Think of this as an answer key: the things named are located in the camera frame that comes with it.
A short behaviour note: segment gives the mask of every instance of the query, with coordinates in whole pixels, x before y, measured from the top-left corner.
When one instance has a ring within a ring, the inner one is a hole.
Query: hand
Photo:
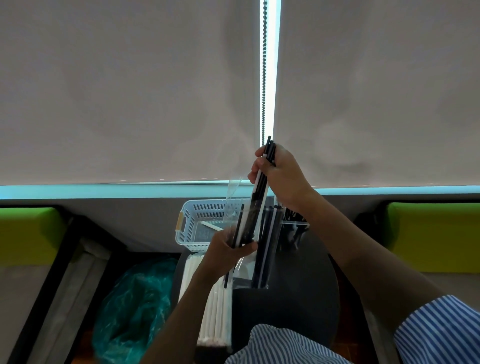
[[[258,157],[248,175],[251,183],[255,183],[257,172],[260,169],[267,176],[268,185],[275,193],[277,199],[292,211],[303,214],[302,210],[309,200],[318,195],[305,179],[295,157],[282,147],[276,145],[274,167],[262,157],[265,146],[259,148],[255,155]]]
[[[232,229],[215,233],[204,258],[195,272],[198,279],[208,284],[214,284],[220,277],[226,275],[240,258],[250,255],[257,250],[258,244],[256,242],[236,249],[230,248],[227,242],[233,233]]]

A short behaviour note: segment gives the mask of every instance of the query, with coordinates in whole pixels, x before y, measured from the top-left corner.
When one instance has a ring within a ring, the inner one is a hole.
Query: brown floor
[[[357,292],[332,260],[340,291],[340,319],[332,350],[354,364],[378,364]],[[92,328],[82,336],[72,364],[96,363],[91,345]]]

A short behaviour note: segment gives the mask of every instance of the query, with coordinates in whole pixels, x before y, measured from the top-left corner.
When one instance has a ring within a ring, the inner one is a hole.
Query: forearm
[[[195,274],[162,330],[145,353],[141,364],[193,363],[204,316],[210,279]]]
[[[391,331],[413,311],[442,296],[424,275],[357,228],[319,194],[300,212],[365,304]]]

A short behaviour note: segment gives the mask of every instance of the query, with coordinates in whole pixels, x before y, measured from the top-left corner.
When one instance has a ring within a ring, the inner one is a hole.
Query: person's left hand
[[[215,233],[195,272],[198,279],[208,284],[214,284],[220,277],[226,275],[240,258],[257,250],[257,242],[252,242],[240,248],[230,248],[227,241],[232,233],[231,229]]]

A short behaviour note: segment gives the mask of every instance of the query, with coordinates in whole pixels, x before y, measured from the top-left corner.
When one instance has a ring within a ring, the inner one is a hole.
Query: blue and white striped shirt
[[[410,314],[396,330],[394,339],[404,364],[478,364],[480,313],[454,296],[443,296]],[[292,330],[257,325],[248,345],[225,363],[349,362]]]

